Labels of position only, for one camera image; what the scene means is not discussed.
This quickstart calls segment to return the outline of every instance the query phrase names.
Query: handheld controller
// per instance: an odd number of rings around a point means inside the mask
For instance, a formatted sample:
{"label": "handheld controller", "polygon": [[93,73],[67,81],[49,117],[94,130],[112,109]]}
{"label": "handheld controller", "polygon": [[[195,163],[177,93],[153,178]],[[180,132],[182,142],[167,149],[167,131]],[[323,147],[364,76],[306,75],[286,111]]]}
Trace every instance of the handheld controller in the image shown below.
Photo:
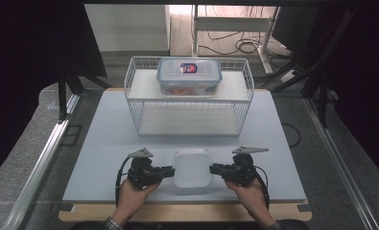
{"label": "handheld controller", "polygon": [[268,193],[267,185],[253,166],[251,155],[249,153],[239,153],[233,156],[233,160],[234,164],[232,165],[215,163],[212,166],[209,166],[210,173],[220,175],[222,179],[234,182],[242,187],[249,186],[249,184],[257,178],[263,190],[266,206],[269,208],[270,195]]}
{"label": "handheld controller", "polygon": [[[222,179],[232,181],[243,187],[249,186],[249,184],[257,178],[262,186],[265,203],[268,208],[270,205],[270,196],[267,185],[253,166],[252,157],[250,155],[251,152],[266,150],[268,149],[246,147],[235,149],[233,153],[237,154],[233,156],[234,164],[223,165],[214,163],[212,166],[209,166],[210,173],[220,175]],[[128,180],[136,189],[141,190],[146,186],[161,182],[163,178],[173,177],[175,175],[175,169],[173,169],[172,166],[153,167],[153,161],[150,157],[153,157],[153,155],[144,148],[129,154],[124,160],[117,174],[117,180],[115,183],[116,205],[118,204],[120,195],[120,182],[121,176],[123,175],[123,169],[130,158],[132,158],[132,162],[128,171]]]}
{"label": "handheld controller", "polygon": [[124,160],[120,170],[117,174],[117,180],[115,182],[115,204],[117,206],[120,195],[120,182],[123,175],[123,169],[127,161],[132,158],[131,166],[127,175],[127,179],[131,184],[139,190],[144,187],[159,183],[163,178],[172,177],[175,175],[175,169],[172,166],[166,167],[153,167],[151,166],[153,154],[147,149],[140,149],[133,153],[130,153]]}
{"label": "handheld controller", "polygon": [[161,182],[163,178],[175,175],[172,166],[152,167],[152,162],[148,157],[132,159],[128,179],[135,188],[141,190],[145,186]]}

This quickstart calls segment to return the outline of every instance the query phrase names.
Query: white wire basket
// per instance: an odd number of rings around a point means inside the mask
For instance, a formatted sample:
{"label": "white wire basket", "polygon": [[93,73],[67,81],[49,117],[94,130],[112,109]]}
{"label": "white wire basket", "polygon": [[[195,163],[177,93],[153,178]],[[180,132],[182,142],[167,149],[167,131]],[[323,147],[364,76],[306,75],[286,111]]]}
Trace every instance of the white wire basket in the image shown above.
{"label": "white wire basket", "polygon": [[244,58],[218,58],[223,80],[213,96],[165,96],[156,81],[162,57],[133,57],[124,82],[138,135],[238,136],[254,92]]}

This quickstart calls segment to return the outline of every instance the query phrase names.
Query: wire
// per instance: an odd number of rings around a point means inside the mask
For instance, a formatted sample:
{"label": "wire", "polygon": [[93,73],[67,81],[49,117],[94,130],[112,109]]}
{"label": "wire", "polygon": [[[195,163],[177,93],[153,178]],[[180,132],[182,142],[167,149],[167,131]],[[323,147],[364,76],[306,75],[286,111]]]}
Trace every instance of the wire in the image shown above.
{"label": "wire", "polygon": [[276,79],[277,77],[281,76],[282,74],[284,74],[285,72],[289,71],[290,69],[292,69],[294,66],[296,65],[296,60],[294,59],[291,59],[290,62],[288,62],[283,68],[279,69],[278,71],[275,72],[275,74],[273,75],[270,75],[269,76],[269,79],[267,81],[265,81],[259,88],[262,89],[264,88],[265,85],[267,85],[268,83],[270,83],[272,80]]}
{"label": "wire", "polygon": [[258,169],[258,170],[260,170],[260,171],[262,171],[264,173],[264,175],[266,177],[266,187],[267,187],[267,190],[268,190],[268,176],[267,176],[267,173],[263,169],[261,169],[260,167],[258,167],[258,166],[254,166],[254,168],[256,168],[256,169]]}
{"label": "wire", "polygon": [[[216,16],[219,16],[216,12],[215,12],[215,9],[214,9],[214,6],[212,6],[212,10],[213,12],[215,13]],[[207,5],[204,6],[204,14],[207,16]],[[224,38],[227,38],[227,37],[231,37],[233,35],[237,35],[239,34],[240,32],[236,32],[236,33],[233,33],[233,34],[229,34],[229,35],[225,35],[225,36],[220,36],[220,37],[211,37],[210,36],[210,32],[207,31],[207,36],[209,37],[210,40],[220,40],[220,39],[224,39]]]}
{"label": "wire", "polygon": [[213,50],[212,48],[207,47],[207,46],[198,45],[198,47],[201,47],[201,48],[204,48],[204,49],[210,50],[210,51],[212,51],[212,52],[214,52],[214,53],[216,53],[216,54],[219,54],[219,55],[232,55],[232,54],[235,54],[235,53],[237,53],[237,52],[239,51],[239,50],[237,49],[237,50],[235,50],[235,51],[233,51],[233,52],[229,52],[229,53],[221,53],[221,52],[218,52],[218,51],[216,51],[216,50]]}
{"label": "wire", "polygon": [[123,173],[124,166],[126,166],[127,162],[129,161],[130,157],[128,156],[124,161],[123,164],[121,165],[120,170],[117,173],[117,179],[115,181],[115,187],[119,188],[120,187],[120,182],[121,182],[121,177],[125,175],[126,173]]}
{"label": "wire", "polygon": [[289,147],[292,148],[299,145],[300,141],[302,140],[302,135],[300,134],[299,130],[295,126],[292,126],[291,124],[288,124],[288,123],[281,123],[281,125],[290,127],[297,133],[297,141],[294,144],[289,145]]}

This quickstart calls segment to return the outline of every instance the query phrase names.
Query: black curtain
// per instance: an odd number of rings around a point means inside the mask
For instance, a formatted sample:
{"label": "black curtain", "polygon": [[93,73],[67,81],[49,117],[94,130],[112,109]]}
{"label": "black curtain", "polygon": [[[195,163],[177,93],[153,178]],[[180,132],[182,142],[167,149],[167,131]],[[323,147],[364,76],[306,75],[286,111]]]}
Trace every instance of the black curtain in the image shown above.
{"label": "black curtain", "polygon": [[336,110],[379,169],[379,1],[365,1],[326,69]]}
{"label": "black curtain", "polygon": [[106,76],[84,5],[40,2],[0,1],[0,165],[63,70]]}

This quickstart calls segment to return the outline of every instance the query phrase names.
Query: sleeve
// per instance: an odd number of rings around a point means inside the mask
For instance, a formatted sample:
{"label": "sleeve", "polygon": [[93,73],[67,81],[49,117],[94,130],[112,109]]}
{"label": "sleeve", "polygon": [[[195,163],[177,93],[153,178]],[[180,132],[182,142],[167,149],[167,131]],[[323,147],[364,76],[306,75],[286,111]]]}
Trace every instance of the sleeve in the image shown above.
{"label": "sleeve", "polygon": [[273,226],[271,226],[271,228],[269,230],[283,230],[281,225],[279,224],[279,221],[276,220],[275,221],[275,224]]}
{"label": "sleeve", "polygon": [[114,222],[112,218],[107,218],[103,226],[103,230],[124,230],[124,228]]}

